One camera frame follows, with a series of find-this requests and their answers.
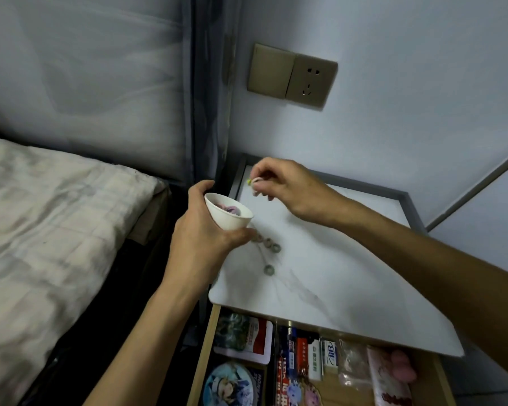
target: wall socket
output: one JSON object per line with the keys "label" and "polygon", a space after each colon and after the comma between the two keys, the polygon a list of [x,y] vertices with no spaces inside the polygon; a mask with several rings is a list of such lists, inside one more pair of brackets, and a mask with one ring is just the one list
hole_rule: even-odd
{"label": "wall socket", "polygon": [[321,108],[337,69],[334,61],[255,44],[247,89]]}
{"label": "wall socket", "polygon": [[335,61],[298,54],[293,64],[286,99],[323,107],[337,70],[338,64]]}

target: white cup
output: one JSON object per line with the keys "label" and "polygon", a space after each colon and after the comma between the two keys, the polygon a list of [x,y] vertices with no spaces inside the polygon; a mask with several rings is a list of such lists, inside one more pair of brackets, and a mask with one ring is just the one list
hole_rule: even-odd
{"label": "white cup", "polygon": [[[216,222],[220,228],[226,231],[244,228],[250,223],[251,219],[254,218],[252,211],[240,202],[224,195],[215,194],[214,192],[205,194],[205,204],[207,204],[210,216],[213,217],[214,222]],[[239,211],[241,211],[241,216],[234,215],[228,211],[224,211],[223,209],[216,206],[216,204],[224,204],[227,207],[237,207]]]}

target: hand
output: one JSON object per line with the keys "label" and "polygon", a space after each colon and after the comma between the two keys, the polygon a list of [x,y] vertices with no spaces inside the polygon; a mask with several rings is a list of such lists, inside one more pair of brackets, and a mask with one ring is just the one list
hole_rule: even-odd
{"label": "hand", "polygon": [[197,300],[214,281],[231,250],[249,242],[256,231],[224,231],[214,223],[203,193],[214,181],[201,181],[188,191],[188,210],[175,224],[162,284]]}
{"label": "hand", "polygon": [[278,198],[304,221],[332,226],[336,211],[352,202],[295,161],[264,158],[250,172],[250,179],[259,176],[265,180],[253,183],[253,189],[267,195],[270,201]]}

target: white marble tabletop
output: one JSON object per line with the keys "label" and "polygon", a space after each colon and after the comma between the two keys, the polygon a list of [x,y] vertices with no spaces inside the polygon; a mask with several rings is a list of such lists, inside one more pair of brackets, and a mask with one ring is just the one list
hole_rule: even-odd
{"label": "white marble tabletop", "polygon": [[[209,292],[212,303],[461,356],[452,323],[389,266],[346,235],[295,218],[278,200],[254,197],[246,178],[237,200],[251,226],[281,245],[250,242],[230,253]],[[351,189],[341,194],[408,226],[399,201]],[[264,274],[267,264],[273,276]]]}

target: open drawer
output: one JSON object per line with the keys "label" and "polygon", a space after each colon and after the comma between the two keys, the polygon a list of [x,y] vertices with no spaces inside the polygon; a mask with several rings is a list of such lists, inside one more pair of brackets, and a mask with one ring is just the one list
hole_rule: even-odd
{"label": "open drawer", "polygon": [[[214,305],[212,308],[187,406],[199,405],[221,308],[220,305]],[[282,320],[276,320],[276,322],[280,325],[284,324]],[[306,325],[300,325],[300,328],[309,329]],[[335,338],[339,336],[339,334],[334,331],[324,331],[320,328],[312,328],[312,330],[324,336]],[[421,350],[410,350],[409,354],[411,355],[412,363],[418,375],[417,381],[410,385],[414,405],[455,406],[455,400],[453,399],[439,356]],[[374,405],[372,392],[361,392],[344,387],[339,384],[336,375],[324,376],[324,380],[316,383],[316,388],[322,396],[324,406]]]}

